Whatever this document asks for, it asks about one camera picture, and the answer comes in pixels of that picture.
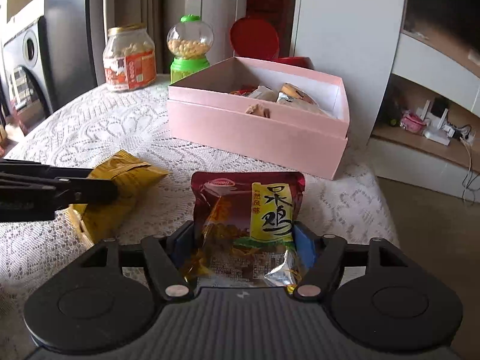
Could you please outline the yellow snack bag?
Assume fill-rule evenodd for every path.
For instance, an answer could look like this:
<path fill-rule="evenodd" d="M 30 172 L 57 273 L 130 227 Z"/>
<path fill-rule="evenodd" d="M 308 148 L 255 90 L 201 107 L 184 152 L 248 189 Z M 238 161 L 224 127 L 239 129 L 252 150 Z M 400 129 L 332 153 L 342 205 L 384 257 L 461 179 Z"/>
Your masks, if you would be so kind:
<path fill-rule="evenodd" d="M 89 195 L 67 209 L 80 239 L 94 245 L 116 237 L 143 195 L 168 174 L 125 150 L 97 165 L 87 177 Z"/>

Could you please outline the dark red chicken snack bag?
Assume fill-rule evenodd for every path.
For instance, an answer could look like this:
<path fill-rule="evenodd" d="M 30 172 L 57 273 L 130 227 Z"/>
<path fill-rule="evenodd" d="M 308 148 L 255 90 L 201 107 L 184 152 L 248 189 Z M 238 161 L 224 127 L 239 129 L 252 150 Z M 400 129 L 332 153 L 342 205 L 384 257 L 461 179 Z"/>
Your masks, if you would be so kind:
<path fill-rule="evenodd" d="M 305 186 L 300 172 L 195 172 L 199 247 L 181 274 L 199 287 L 284 287 L 292 293 L 304 274 L 294 225 Z"/>

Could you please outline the red snack packet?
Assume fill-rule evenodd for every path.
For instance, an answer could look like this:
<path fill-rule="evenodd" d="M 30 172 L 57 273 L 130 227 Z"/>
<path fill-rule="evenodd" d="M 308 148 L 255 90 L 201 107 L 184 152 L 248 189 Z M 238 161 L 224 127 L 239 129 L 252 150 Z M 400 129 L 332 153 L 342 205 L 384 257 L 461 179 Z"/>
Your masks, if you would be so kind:
<path fill-rule="evenodd" d="M 249 96 L 252 92 L 254 92 L 256 88 L 241 88 L 239 90 L 231 91 L 230 94 L 238 95 L 238 96 Z"/>

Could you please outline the white grey snack packet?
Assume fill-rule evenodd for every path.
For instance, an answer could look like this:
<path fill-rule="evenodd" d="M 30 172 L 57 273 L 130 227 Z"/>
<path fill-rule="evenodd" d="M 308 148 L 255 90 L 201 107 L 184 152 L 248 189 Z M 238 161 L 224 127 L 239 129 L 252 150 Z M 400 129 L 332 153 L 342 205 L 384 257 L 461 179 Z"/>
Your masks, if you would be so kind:
<path fill-rule="evenodd" d="M 276 102 L 278 93 L 264 85 L 259 85 L 255 90 L 247 95 L 249 98 L 264 100 L 268 102 Z"/>

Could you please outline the round rice cracker packet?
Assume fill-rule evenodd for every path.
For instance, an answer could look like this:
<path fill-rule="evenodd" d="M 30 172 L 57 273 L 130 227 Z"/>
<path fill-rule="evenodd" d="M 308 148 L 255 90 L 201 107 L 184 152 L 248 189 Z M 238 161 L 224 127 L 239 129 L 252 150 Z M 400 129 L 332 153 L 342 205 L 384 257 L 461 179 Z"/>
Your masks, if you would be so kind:
<path fill-rule="evenodd" d="M 284 83 L 281 86 L 276 103 L 305 110 L 310 108 L 318 109 L 318 105 L 308 94 L 290 83 Z"/>

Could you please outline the white lace tablecloth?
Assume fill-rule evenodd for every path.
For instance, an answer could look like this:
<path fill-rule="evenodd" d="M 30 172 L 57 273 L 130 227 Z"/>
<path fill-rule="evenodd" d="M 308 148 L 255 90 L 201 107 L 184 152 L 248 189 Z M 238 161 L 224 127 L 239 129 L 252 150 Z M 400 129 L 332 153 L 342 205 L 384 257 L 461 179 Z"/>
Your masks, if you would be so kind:
<path fill-rule="evenodd" d="M 95 167 L 120 150 L 168 171 L 120 229 L 133 243 L 171 233 L 193 214 L 191 176 L 206 172 L 274 172 L 277 166 L 173 138 L 168 127 L 168 81 L 128 93 L 99 86 L 36 127 L 8 154 L 57 167 Z M 315 233 L 352 243 L 379 236 L 397 242 L 393 220 L 373 171 L 360 151 L 347 148 L 334 180 L 307 175 L 299 218 Z M 22 308 L 44 280 L 84 250 L 65 212 L 50 222 L 1 225 L 1 312 Z"/>

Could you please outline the grey speaker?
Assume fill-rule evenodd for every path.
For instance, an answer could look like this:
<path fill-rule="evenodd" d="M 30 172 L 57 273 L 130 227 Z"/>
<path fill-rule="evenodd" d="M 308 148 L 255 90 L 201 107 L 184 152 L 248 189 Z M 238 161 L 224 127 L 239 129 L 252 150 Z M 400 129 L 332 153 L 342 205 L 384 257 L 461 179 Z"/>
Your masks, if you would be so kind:
<path fill-rule="evenodd" d="M 57 109 L 44 16 L 2 44 L 8 103 L 7 120 L 29 134 Z"/>

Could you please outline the glass jar gold lid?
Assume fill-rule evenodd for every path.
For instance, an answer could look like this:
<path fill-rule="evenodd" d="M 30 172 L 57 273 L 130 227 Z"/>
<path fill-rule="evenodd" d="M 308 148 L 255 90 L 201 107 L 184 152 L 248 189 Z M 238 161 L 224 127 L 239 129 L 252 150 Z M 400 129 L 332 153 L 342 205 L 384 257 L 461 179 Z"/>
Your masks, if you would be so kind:
<path fill-rule="evenodd" d="M 140 89 L 157 76 L 154 41 L 145 24 L 130 24 L 107 30 L 103 51 L 106 86 L 112 92 Z"/>

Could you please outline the white tv cabinet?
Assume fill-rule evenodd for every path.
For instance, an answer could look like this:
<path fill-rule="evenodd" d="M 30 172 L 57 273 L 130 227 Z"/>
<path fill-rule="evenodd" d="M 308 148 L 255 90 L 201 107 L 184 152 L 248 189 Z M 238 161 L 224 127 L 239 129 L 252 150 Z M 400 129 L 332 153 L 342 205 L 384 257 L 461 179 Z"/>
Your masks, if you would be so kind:
<path fill-rule="evenodd" d="M 479 50 L 424 19 L 406 26 L 368 152 L 379 177 L 479 200 Z"/>

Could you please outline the white wifi router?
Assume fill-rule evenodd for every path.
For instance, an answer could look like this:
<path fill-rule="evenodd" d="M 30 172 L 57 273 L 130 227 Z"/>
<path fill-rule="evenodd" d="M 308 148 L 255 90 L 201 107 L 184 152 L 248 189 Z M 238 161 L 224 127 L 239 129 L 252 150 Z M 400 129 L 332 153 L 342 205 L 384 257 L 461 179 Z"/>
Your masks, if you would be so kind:
<path fill-rule="evenodd" d="M 451 139 L 444 128 L 448 111 L 448 100 L 443 97 L 436 97 L 433 101 L 426 100 L 422 108 L 417 108 L 416 115 L 427 123 L 422 136 L 443 146 L 449 146 Z"/>

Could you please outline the pink round container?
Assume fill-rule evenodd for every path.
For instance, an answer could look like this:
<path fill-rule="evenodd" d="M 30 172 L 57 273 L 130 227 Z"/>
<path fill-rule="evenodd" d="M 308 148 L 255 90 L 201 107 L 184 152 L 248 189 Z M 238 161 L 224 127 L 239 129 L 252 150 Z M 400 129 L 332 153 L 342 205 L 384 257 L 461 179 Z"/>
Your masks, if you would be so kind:
<path fill-rule="evenodd" d="M 427 123 L 411 111 L 403 113 L 400 119 L 400 127 L 413 134 L 422 134 Z"/>

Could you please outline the pink cardboard box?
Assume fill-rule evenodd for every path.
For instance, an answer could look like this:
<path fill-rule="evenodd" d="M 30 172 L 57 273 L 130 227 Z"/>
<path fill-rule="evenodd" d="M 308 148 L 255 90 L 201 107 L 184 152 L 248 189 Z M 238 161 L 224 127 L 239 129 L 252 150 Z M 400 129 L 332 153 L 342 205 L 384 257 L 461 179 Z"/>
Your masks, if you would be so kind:
<path fill-rule="evenodd" d="M 292 84 L 318 112 L 238 95 L 244 87 L 276 92 Z M 343 80 L 315 70 L 233 57 L 168 87 L 172 136 L 327 180 L 347 146 L 350 113 Z"/>

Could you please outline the green gumball candy dispenser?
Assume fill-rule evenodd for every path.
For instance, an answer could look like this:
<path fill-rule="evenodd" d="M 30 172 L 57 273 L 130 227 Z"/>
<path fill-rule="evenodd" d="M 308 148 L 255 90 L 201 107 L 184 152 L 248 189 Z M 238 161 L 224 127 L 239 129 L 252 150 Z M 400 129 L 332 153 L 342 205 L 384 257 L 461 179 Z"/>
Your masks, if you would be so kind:
<path fill-rule="evenodd" d="M 200 16 L 185 15 L 168 31 L 167 47 L 173 55 L 171 83 L 210 66 L 206 54 L 212 48 L 214 33 Z"/>

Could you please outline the dark toy vehicle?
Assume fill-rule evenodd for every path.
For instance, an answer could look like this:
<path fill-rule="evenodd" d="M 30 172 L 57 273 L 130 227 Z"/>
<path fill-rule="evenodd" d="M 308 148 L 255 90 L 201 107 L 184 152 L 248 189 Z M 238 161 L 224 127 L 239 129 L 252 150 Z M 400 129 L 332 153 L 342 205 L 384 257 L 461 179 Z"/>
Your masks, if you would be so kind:
<path fill-rule="evenodd" d="M 385 101 L 385 121 L 391 127 L 400 125 L 404 114 L 404 105 L 400 95 L 392 95 Z"/>

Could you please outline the red trash bin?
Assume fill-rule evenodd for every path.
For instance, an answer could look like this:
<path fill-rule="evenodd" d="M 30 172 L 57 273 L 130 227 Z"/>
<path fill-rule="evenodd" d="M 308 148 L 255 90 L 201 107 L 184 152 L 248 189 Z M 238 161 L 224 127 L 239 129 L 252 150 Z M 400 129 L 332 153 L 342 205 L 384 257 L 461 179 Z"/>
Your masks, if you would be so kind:
<path fill-rule="evenodd" d="M 233 52 L 239 57 L 284 63 L 306 69 L 314 69 L 308 57 L 280 57 L 278 33 L 264 19 L 244 17 L 235 21 L 229 30 Z"/>

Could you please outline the white standing air conditioner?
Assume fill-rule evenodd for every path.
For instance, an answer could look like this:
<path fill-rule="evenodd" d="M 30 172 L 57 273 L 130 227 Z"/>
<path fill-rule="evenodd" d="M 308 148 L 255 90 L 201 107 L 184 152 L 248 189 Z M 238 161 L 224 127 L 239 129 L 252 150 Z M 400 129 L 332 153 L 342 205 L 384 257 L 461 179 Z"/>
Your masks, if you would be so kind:
<path fill-rule="evenodd" d="M 163 31 L 167 33 L 184 15 L 200 16 L 214 33 L 208 60 L 218 63 L 233 56 L 230 28 L 246 15 L 246 7 L 247 0 L 163 0 Z"/>

